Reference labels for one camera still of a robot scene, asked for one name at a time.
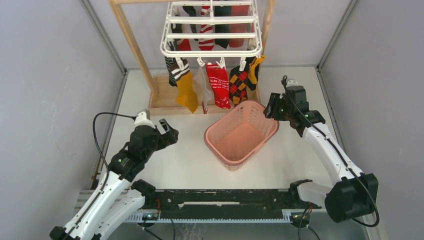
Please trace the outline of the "wooden hanger stand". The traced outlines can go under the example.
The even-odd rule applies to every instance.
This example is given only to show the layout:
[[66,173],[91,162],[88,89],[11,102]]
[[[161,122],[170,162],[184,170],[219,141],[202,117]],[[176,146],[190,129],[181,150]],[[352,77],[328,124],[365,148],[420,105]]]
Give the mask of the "wooden hanger stand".
[[[162,34],[164,30],[166,15],[168,11],[168,5],[171,1],[167,3],[167,6],[165,7],[165,13],[163,14],[163,20],[160,22],[159,25],[159,32],[158,34],[154,35],[153,37],[153,45],[155,47],[158,47],[160,53],[160,45],[162,41]],[[168,70],[166,67],[166,73],[162,75],[152,75],[149,67],[147,65],[147,62],[142,54],[142,51],[139,47],[139,44],[137,42],[137,39],[133,33],[133,30],[130,26],[130,23],[126,17],[126,14],[123,10],[123,5],[126,4],[126,1],[124,0],[111,0],[109,2],[109,5],[116,17],[116,20],[122,30],[122,33],[124,37],[127,40],[127,43],[139,65],[139,68],[141,72],[143,73],[143,76],[147,82],[148,87],[150,88],[150,100],[148,108],[150,112],[154,115],[180,115],[180,114],[192,114],[187,107],[183,107],[179,105],[176,102],[176,97],[178,94],[177,87],[173,87],[168,82]],[[274,5],[275,2],[273,0],[269,0],[266,4],[266,10],[264,12],[264,16],[259,16],[258,11],[258,3],[257,5],[257,13],[259,18],[259,24],[260,24],[260,30],[261,30],[261,37],[262,37],[262,44],[263,44],[263,50],[262,55],[264,55],[265,52],[265,45],[267,42],[268,32],[270,29],[270,22],[273,16],[274,11]],[[207,17],[209,16],[208,6],[194,6],[196,10],[197,17]],[[188,14],[183,10],[183,7],[177,7],[176,8],[176,15],[181,17],[189,17]],[[206,26],[206,25],[198,25],[196,24],[197,32],[198,33],[212,33],[215,31],[215,27],[212,26]],[[247,25],[246,32],[250,32],[253,28]],[[176,26],[173,26],[171,28],[172,33],[191,33],[190,25],[188,24],[178,24]],[[248,50],[252,44],[249,40],[244,40],[244,44],[241,47],[233,48],[228,47],[223,48],[219,45],[215,45],[215,40],[213,39],[205,39],[205,40],[197,40],[197,39],[176,39],[172,40],[172,42],[169,44],[169,47],[171,50],[179,50],[179,51],[198,51],[198,50]],[[253,57],[247,57],[245,59],[246,63],[251,62],[254,59]],[[218,64],[218,62],[221,60],[220,57],[203,57],[202,61],[204,62],[203,66],[200,66],[198,63],[198,59],[196,57],[193,58],[182,58],[181,60],[187,60],[189,69],[191,71],[192,77],[193,77],[193,89],[198,97],[198,108],[193,114],[203,114],[203,108],[202,108],[202,92],[200,89],[200,86],[194,81],[194,75],[198,67],[202,67],[204,70],[204,74],[206,77],[207,87],[212,91],[211,86],[208,81],[208,76],[206,73],[206,64],[212,63],[212,64]],[[228,82],[229,82],[229,76],[230,76],[230,70],[234,67],[239,66],[240,67],[240,58],[239,57],[226,57],[224,59],[225,66],[221,68],[225,68],[227,75],[228,75]],[[248,100],[260,100],[260,94],[259,94],[259,77],[258,82],[256,85],[255,90],[250,90],[247,88],[247,96]],[[234,107],[234,103],[229,99],[230,102],[230,109]],[[213,96],[213,99],[209,101],[208,103],[208,112],[207,113],[224,113],[228,112],[230,109],[222,109],[215,105],[215,99]]]

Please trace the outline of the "pink plastic basket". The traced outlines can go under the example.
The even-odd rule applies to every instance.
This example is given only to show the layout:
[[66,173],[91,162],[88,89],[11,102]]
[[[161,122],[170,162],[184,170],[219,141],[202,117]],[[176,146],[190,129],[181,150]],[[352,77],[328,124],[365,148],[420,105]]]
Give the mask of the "pink plastic basket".
[[245,100],[204,132],[205,145],[229,171],[241,168],[277,133],[279,122],[264,115],[265,107]]

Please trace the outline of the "red snowflake sock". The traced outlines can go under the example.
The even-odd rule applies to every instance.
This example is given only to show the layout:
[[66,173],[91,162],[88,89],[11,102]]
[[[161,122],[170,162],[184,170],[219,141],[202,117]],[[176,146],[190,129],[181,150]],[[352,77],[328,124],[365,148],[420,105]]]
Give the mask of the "red snowflake sock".
[[221,109],[230,109],[229,79],[226,69],[209,62],[206,64],[205,70],[215,105]]

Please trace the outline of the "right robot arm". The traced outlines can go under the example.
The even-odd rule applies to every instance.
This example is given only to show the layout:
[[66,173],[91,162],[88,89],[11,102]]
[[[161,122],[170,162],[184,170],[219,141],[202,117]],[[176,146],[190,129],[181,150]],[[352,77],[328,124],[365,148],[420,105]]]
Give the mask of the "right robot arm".
[[376,176],[364,173],[349,158],[331,135],[321,113],[309,108],[302,85],[287,75],[282,77],[281,84],[284,92],[270,94],[264,116],[289,122],[314,150],[331,180],[330,187],[310,179],[294,182],[289,203],[295,208],[302,208],[308,202],[323,207],[336,223],[353,220],[364,227],[377,227],[381,218],[376,204],[379,186]]

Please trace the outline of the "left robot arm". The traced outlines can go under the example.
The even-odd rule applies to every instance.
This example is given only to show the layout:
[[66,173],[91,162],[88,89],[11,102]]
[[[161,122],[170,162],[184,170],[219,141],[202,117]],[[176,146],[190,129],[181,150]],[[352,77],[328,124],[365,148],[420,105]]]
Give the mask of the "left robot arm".
[[135,177],[153,153],[178,142],[179,131],[160,119],[161,133],[146,109],[130,119],[135,128],[129,140],[106,165],[106,173],[78,213],[65,226],[51,230],[52,240],[107,240],[136,210],[155,205],[156,188]]

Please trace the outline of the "white plastic sock hanger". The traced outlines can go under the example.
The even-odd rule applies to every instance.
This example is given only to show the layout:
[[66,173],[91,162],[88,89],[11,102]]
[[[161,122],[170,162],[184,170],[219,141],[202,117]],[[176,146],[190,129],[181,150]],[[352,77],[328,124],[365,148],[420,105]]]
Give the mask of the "white plastic sock hanger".
[[[215,16],[214,7],[224,6],[249,6],[249,14],[246,16]],[[194,6],[209,7],[209,16],[177,16],[177,7]],[[247,24],[253,29],[245,33],[172,33],[172,27],[181,25],[206,25],[215,27],[223,24]],[[215,39],[237,39],[249,40],[252,44],[247,50],[172,50],[169,44],[173,40],[215,40]],[[255,0],[234,0],[234,1],[171,1],[168,4],[165,24],[160,43],[161,53],[169,58],[175,58],[180,68],[183,67],[182,58],[197,58],[200,66],[204,65],[202,58],[221,58],[218,62],[222,68],[225,66],[225,58],[240,58],[240,70],[246,65],[247,57],[260,57],[263,52],[262,32],[260,29],[259,15],[257,12],[257,2]]]

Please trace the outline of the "mustard yellow sock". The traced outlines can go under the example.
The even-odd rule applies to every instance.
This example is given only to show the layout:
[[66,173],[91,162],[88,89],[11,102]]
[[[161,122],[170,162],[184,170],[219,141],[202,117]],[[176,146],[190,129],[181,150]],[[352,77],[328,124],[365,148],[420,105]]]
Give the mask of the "mustard yellow sock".
[[248,78],[252,86],[256,87],[258,84],[259,78],[259,68],[261,63],[266,59],[265,55],[260,57],[254,57],[251,63],[249,64]]

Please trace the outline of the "argyle red yellow sock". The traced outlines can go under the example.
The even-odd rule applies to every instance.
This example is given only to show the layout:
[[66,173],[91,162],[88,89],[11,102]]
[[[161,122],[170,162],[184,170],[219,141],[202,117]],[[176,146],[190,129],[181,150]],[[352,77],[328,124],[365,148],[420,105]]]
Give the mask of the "argyle red yellow sock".
[[240,67],[236,66],[229,72],[229,98],[235,106],[248,99],[247,88],[254,91],[257,87],[251,85],[249,80],[250,63],[246,62],[243,70],[240,70]]

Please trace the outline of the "yellow brown striped sock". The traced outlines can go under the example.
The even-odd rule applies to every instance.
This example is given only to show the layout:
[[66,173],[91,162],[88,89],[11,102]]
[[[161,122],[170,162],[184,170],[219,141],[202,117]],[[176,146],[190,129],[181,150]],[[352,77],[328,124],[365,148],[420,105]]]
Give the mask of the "yellow brown striped sock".
[[193,88],[193,75],[190,71],[188,61],[183,59],[182,63],[182,69],[180,69],[177,63],[171,66],[171,71],[177,84],[176,103],[188,108],[193,114],[198,109],[198,96]]

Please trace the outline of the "grey white sock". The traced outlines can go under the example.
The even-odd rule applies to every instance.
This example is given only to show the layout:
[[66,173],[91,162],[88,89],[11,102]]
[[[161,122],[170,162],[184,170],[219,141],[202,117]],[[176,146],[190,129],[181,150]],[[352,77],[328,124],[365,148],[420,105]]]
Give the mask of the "grey white sock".
[[201,93],[202,93],[202,111],[204,114],[208,113],[208,103],[211,101],[214,96],[213,92],[207,87],[207,79],[205,76],[205,71],[201,66],[197,68],[195,71],[194,81],[199,85]]

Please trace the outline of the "black white striped sock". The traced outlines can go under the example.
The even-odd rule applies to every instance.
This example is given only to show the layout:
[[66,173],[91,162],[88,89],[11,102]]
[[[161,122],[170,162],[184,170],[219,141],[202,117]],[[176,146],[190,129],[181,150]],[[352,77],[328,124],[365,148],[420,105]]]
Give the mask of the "black white striped sock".
[[172,87],[177,87],[177,82],[171,70],[171,66],[173,66],[176,63],[176,60],[175,58],[167,57],[167,56],[165,56],[164,59],[165,59],[166,69],[168,71],[168,83]]

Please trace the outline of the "red sock white pattern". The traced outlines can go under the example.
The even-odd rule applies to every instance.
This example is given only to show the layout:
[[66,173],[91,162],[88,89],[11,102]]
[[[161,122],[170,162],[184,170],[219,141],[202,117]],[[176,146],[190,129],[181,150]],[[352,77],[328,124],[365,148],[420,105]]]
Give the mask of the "red sock white pattern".
[[[247,16],[248,11],[249,11],[248,5],[234,5],[231,7],[231,16],[232,17]],[[246,23],[235,23],[230,25],[231,33],[245,33],[246,30],[247,30]],[[244,38],[231,38],[229,40],[229,47],[239,48],[244,45],[244,42],[245,42]]]

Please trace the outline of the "black striped narrow sock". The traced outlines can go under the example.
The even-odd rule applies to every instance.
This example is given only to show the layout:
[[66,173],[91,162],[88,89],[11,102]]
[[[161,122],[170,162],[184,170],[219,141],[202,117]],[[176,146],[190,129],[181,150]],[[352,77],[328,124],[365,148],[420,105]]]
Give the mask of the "black striped narrow sock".
[[[196,9],[192,5],[184,5],[182,7],[182,9],[188,14],[189,17],[196,17],[197,16]],[[197,25],[194,24],[194,23],[191,23],[190,24],[190,30],[191,30],[192,34],[197,34],[198,33]]]

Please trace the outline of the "black mounting rail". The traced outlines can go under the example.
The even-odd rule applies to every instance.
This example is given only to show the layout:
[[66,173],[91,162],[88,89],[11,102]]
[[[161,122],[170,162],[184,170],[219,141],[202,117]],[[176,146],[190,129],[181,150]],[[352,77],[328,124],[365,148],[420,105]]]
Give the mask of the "black mounting rail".
[[309,206],[290,189],[164,189],[148,198],[142,210],[172,220],[277,220],[283,211]]

